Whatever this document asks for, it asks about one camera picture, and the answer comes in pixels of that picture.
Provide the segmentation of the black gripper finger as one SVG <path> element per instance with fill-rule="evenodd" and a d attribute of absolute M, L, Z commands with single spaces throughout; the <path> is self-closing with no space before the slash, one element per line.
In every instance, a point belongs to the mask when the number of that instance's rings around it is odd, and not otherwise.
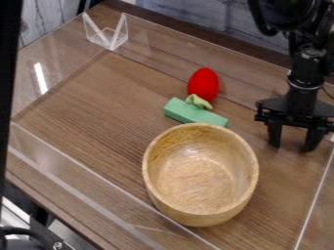
<path fill-rule="evenodd" d="M 304 152 L 309 152 L 309 151 L 316 150 L 324 137 L 325 137 L 325 129 L 324 128 L 309 129 L 307 132 Z"/>
<path fill-rule="evenodd" d="M 268 134 L 269 134 L 269 143 L 280 147 L 281 146 L 281 136 L 282 136 L 282 125 L 276 121 L 268 123 Z"/>

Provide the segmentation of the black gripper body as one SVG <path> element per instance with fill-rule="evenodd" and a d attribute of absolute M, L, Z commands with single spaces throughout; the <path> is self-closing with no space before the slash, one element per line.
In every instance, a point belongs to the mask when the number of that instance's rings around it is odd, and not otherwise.
<path fill-rule="evenodd" d="M 274 121 L 282 125 L 307 129 L 321 128 L 327 133 L 334 132 L 334 105 L 323 101 L 315 103 L 313 111 L 304 107 L 293 107 L 285 97 L 256 102 L 257 112 L 254 120 L 265 124 Z"/>

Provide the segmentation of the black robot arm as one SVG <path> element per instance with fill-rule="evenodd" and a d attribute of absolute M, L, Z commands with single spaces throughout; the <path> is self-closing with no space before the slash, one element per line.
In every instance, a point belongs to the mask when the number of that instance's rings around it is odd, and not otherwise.
<path fill-rule="evenodd" d="M 334 132 L 334 105 L 317 99 L 334 75 L 334 0 L 249 0 L 256 26 L 266 36 L 284 34 L 293 60 L 288 93 L 256 103 L 254 119 L 268 126 L 269 143 L 281 145 L 282 128 L 307 129 L 305 151 Z"/>

